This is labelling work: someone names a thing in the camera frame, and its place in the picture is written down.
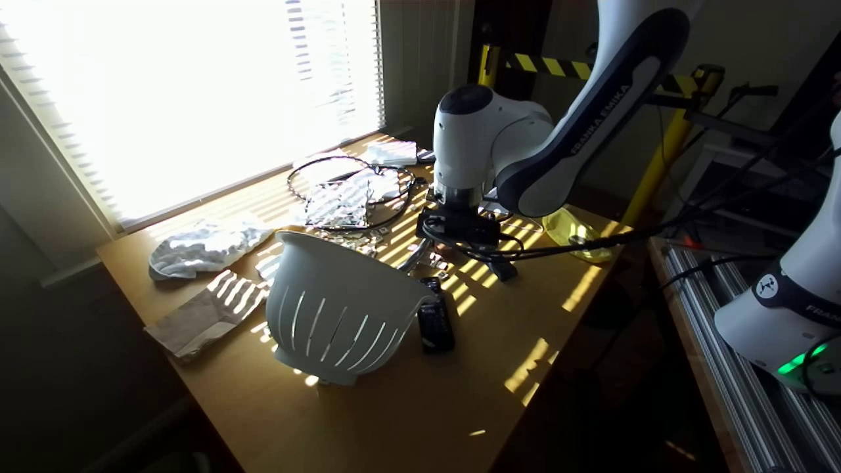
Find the white colander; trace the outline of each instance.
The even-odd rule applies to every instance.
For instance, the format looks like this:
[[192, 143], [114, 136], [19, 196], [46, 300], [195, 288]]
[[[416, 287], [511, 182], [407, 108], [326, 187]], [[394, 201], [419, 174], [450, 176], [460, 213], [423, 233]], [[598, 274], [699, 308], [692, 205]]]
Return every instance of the white colander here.
[[322, 384], [352, 384], [382, 368], [428, 288], [332, 241], [293, 230], [278, 239], [284, 252], [265, 304], [277, 356]]

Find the black object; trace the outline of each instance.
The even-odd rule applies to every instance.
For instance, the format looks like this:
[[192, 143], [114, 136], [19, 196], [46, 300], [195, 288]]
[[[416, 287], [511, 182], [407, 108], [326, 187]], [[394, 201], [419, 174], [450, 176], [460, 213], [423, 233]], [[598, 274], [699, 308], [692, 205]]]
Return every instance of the black object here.
[[441, 284], [436, 279], [428, 281], [431, 300], [423, 300], [419, 308], [420, 343], [423, 351], [453, 351], [454, 335], [450, 326], [450, 304]]

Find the yellow black striped tape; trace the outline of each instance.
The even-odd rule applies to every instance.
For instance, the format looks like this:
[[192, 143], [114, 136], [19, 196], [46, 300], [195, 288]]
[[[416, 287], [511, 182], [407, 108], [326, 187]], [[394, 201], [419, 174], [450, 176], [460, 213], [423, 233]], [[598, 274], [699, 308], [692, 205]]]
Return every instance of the yellow black striped tape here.
[[[525, 53], [511, 53], [506, 54], [506, 69], [523, 70], [523, 72], [546, 72], [546, 75], [562, 75], [562, 78], [590, 78], [590, 62], [582, 61], [562, 61], [562, 57], [546, 57], [546, 54], [525, 54]], [[694, 75], [665, 75], [659, 83], [665, 91], [694, 97], [699, 91], [699, 80]]]

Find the wooden table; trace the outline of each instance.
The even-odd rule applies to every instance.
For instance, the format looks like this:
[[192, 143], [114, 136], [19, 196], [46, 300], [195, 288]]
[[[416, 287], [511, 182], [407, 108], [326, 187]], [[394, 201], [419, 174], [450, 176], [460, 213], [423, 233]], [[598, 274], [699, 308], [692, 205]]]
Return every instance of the wooden table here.
[[[101, 250], [101, 259], [136, 316], [156, 322], [209, 284], [156, 287], [148, 258], [157, 241], [209, 216], [249, 209], [273, 221], [286, 205], [284, 176], [273, 176], [122, 237]], [[419, 201], [386, 239], [382, 259], [407, 255], [416, 209]], [[619, 224], [600, 216], [575, 216], [603, 233], [619, 230]], [[533, 221], [506, 229], [532, 247], [553, 243]], [[255, 259], [272, 252], [273, 243], [259, 250], [238, 270], [253, 276]], [[609, 263], [557, 255], [517, 263], [517, 270], [517, 279], [503, 284], [482, 263], [460, 266], [444, 284], [457, 304], [457, 350], [423, 354], [410, 331], [399, 351], [354, 385], [308, 385], [277, 362], [264, 309], [195, 362], [173, 359], [173, 371], [244, 471], [490, 471]]]

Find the window blinds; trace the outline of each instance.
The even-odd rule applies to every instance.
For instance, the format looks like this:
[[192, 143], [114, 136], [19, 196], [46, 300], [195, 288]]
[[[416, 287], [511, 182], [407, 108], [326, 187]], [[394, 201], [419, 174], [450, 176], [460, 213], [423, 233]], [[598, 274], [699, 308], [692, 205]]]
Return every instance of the window blinds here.
[[377, 0], [0, 0], [0, 62], [123, 229], [382, 128]]

